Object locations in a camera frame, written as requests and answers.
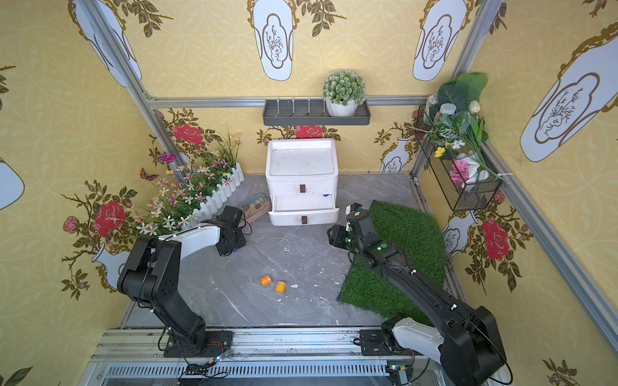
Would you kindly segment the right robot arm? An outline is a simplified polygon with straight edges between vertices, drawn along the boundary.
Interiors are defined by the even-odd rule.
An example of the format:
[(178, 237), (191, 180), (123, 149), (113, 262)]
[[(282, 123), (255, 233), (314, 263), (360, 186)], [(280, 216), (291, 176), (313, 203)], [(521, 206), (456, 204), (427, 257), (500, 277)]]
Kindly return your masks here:
[(507, 367), (497, 320), (485, 307), (471, 308), (434, 283), (408, 261), (392, 241), (382, 239), (370, 211), (360, 204), (346, 209), (346, 224), (328, 231), (330, 245), (346, 249), (364, 266), (408, 297), (429, 318), (394, 317), (381, 326), (383, 347), (418, 352), (439, 364), (455, 385), (482, 385)]

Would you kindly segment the yellow-orange paint can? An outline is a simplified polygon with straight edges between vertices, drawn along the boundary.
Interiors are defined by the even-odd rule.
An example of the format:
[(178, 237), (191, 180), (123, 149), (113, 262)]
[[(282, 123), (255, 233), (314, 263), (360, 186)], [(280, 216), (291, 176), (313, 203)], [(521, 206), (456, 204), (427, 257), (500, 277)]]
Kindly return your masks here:
[(284, 281), (279, 281), (275, 286), (275, 292), (277, 294), (284, 294), (286, 291), (286, 283)]

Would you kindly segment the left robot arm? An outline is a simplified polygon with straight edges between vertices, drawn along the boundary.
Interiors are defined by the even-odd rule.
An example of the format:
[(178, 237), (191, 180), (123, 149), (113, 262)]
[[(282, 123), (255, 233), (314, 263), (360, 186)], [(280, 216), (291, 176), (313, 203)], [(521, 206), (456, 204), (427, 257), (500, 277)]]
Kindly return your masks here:
[(166, 358), (221, 360), (229, 352), (232, 331), (208, 331), (179, 292), (180, 263), (185, 257), (214, 246), (226, 257), (246, 245), (240, 224), (245, 215), (226, 206), (214, 220), (163, 236), (141, 236), (120, 273), (117, 290), (150, 310), (165, 326), (159, 349)]

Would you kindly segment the white three-drawer cabinet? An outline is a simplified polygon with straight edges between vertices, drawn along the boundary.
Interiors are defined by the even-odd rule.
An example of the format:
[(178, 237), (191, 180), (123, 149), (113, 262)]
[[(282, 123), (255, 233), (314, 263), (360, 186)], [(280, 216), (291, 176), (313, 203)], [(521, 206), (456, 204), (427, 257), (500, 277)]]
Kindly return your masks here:
[(328, 225), (338, 221), (339, 168), (336, 143), (331, 138), (270, 142), (266, 177), (273, 226)]

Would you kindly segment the orange paint can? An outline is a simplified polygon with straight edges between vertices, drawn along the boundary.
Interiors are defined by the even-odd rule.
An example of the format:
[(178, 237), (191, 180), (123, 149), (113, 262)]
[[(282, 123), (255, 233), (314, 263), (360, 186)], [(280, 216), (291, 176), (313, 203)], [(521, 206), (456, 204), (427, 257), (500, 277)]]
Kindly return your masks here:
[(272, 278), (270, 275), (265, 275), (263, 277), (260, 278), (260, 283), (263, 287), (267, 287), (272, 283)]

